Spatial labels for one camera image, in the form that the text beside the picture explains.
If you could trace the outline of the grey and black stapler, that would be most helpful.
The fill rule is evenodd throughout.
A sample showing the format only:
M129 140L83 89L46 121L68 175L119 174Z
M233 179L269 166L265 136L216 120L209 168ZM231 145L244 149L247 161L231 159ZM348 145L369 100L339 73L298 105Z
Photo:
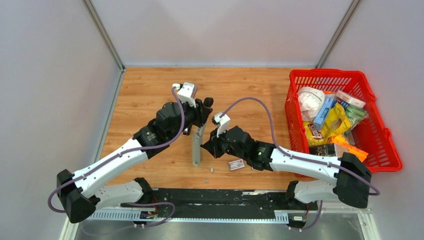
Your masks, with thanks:
M200 167L203 155L201 145L203 144L203 135L206 125L198 127L192 136L192 164L195 167Z

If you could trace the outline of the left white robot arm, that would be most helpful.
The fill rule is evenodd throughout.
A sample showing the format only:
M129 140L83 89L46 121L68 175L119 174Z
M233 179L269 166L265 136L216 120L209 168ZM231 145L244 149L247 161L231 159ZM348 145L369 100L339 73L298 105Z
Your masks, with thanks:
M152 189L143 177L128 183L106 184L127 169L152 159L167 149L186 129L202 128L213 111L214 99L177 99L165 103L155 118L127 140L118 149L74 172L64 169L56 175L56 195L62 209L52 204L51 210L66 214L75 224L88 219L95 211L120 204L138 204L148 207L153 201Z

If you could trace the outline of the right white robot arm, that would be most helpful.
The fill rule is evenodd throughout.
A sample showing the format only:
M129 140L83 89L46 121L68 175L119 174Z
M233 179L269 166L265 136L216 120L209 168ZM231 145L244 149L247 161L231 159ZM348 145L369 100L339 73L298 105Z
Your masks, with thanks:
M291 172L314 178L289 183L285 202L291 209L315 201L335 200L358 209L368 207L372 174L352 153L320 156L287 150L255 140L238 126L222 133L215 129L201 147L215 159L231 155L258 171Z

